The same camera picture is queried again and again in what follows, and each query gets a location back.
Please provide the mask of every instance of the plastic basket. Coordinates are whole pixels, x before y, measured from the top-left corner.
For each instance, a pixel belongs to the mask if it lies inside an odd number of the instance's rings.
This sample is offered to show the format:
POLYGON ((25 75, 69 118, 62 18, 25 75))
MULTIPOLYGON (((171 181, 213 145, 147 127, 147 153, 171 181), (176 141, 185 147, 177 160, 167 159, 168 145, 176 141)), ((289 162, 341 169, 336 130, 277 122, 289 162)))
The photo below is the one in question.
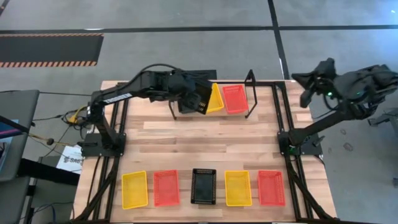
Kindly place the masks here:
POLYGON ((223 98, 221 97, 220 89, 218 88, 217 83, 213 83, 211 89, 210 101, 206 113, 219 111, 224 108, 223 98))
POLYGON ((285 206, 285 189, 282 172, 260 170, 257 183, 261 205, 285 206))
POLYGON ((176 170, 154 172, 154 200, 155 207, 180 204, 176 170))
POLYGON ((227 206, 251 206, 249 171, 225 171, 225 197, 227 206))
POLYGON ((122 208, 130 209, 148 205, 147 172, 122 175, 122 208))
POLYGON ((242 113, 249 109, 243 85, 224 86, 223 93, 227 113, 242 113))
POLYGON ((193 169, 191 203, 216 204, 216 170, 193 169))

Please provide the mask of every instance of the robotic arm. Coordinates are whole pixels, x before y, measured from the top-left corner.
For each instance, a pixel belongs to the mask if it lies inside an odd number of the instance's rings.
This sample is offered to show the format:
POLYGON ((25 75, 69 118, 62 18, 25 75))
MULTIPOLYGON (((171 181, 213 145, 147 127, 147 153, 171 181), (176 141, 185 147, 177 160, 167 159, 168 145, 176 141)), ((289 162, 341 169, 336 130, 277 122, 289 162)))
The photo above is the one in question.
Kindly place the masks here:
POLYGON ((323 95, 324 102, 333 114, 307 126, 289 131, 291 145, 301 145, 307 136, 311 136, 337 123, 352 119, 366 119, 374 114, 386 95, 397 90, 398 73, 387 65, 374 65, 357 71, 337 75, 335 61, 328 58, 321 61, 310 73, 292 74, 305 91, 300 96, 300 106, 306 108, 312 96, 323 95), (327 101, 337 99, 332 108, 327 101))
POLYGON ((211 95, 212 82, 200 78, 196 73, 184 71, 166 64, 150 65, 142 69, 131 81, 124 85, 93 92, 87 107, 87 122, 94 124, 99 133, 87 134, 82 147, 82 155, 121 156, 124 152, 126 135, 116 133, 110 127, 104 107, 133 97, 149 98, 153 101, 177 101, 199 113, 206 113, 211 95), (149 67, 166 66, 170 72, 147 71, 149 67))

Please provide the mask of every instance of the red plastic tray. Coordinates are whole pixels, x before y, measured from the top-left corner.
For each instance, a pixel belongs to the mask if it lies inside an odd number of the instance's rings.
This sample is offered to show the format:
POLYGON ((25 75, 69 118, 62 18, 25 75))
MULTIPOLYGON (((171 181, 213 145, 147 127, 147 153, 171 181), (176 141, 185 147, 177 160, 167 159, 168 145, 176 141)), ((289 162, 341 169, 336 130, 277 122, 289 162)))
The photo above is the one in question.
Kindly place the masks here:
POLYGON ((224 86, 223 93, 227 113, 242 113, 249 109, 243 85, 224 86))
POLYGON ((154 198, 156 207, 180 204, 176 170, 154 172, 154 198))
POLYGON ((261 205, 285 206, 285 189, 282 172, 260 170, 257 183, 261 205))

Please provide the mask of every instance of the black plastic tray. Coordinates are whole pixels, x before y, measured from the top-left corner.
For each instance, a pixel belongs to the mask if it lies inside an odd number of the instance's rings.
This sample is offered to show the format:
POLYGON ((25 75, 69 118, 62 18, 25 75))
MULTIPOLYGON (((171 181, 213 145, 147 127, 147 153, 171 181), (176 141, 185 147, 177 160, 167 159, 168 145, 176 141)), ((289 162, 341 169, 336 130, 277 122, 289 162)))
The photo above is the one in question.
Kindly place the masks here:
POLYGON ((191 203, 216 204, 216 170, 193 169, 191 203))

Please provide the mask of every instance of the floor mat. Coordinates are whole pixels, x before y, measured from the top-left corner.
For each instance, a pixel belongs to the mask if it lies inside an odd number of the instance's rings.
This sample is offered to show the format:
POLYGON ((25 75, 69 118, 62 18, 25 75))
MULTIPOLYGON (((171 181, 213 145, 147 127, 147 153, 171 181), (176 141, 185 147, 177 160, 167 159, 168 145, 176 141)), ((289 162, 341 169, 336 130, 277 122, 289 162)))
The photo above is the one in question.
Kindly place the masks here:
POLYGON ((0 67, 82 67, 98 62, 104 34, 1 34, 0 67))

